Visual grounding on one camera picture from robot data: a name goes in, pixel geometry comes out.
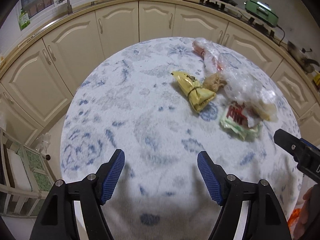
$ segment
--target yellow package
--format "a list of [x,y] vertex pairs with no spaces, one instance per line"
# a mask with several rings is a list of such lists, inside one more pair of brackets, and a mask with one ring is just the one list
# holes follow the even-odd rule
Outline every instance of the yellow package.
[[202,88],[200,82],[188,73],[173,71],[171,75],[178,81],[193,109],[198,113],[216,97],[215,92]]

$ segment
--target blue gripper pad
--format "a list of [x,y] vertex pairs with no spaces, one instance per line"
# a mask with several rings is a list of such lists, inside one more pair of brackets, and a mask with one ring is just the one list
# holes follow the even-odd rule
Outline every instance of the blue gripper pad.
[[218,205],[222,206],[226,199],[226,183],[223,177],[227,174],[221,166],[214,164],[212,161],[209,164],[209,161],[207,160],[208,158],[211,161],[207,152],[200,152],[197,157],[198,168],[200,170],[204,183],[207,186],[211,199],[217,202]]
[[124,152],[121,151],[114,163],[112,164],[108,175],[102,184],[102,194],[100,200],[103,204],[109,200],[115,190],[116,184],[124,167]]

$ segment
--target cream cabinet door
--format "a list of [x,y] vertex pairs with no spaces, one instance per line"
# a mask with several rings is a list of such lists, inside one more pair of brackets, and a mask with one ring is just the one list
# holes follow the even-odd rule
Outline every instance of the cream cabinet door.
[[268,44],[231,22],[221,44],[245,56],[268,76],[274,73],[282,61],[280,54]]
[[43,127],[33,120],[0,84],[0,126],[20,143],[30,145]]
[[105,58],[139,43],[138,2],[126,2],[96,10]]
[[104,61],[94,12],[81,15],[43,37],[52,62],[70,92]]
[[286,60],[281,62],[271,79],[280,88],[299,117],[316,102],[308,85]]
[[72,100],[42,39],[10,66],[0,82],[13,100],[43,127]]
[[172,36],[189,38],[202,37],[209,41],[220,43],[227,25],[228,21],[218,16],[177,5]]
[[162,2],[139,2],[140,42],[172,37],[176,5]]
[[301,137],[312,143],[320,144],[320,106],[315,103],[309,111],[298,119]]

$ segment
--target frying pan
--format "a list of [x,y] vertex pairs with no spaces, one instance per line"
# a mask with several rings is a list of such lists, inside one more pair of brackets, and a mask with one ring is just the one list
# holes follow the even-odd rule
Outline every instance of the frying pan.
[[313,71],[315,71],[315,67],[310,64],[315,64],[318,67],[320,67],[318,61],[311,58],[307,58],[305,54],[300,49],[298,49],[292,42],[288,41],[287,45],[290,55],[298,62],[298,64],[306,73],[312,73]]

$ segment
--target faucet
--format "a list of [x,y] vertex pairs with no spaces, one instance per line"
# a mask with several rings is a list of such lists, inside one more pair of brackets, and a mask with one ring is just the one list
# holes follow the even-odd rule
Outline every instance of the faucet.
[[[62,3],[63,1],[65,1],[65,0],[58,0],[57,2],[59,4],[59,3]],[[72,14],[73,13],[72,6],[70,4],[70,0],[67,0],[67,10],[68,10],[68,14]]]

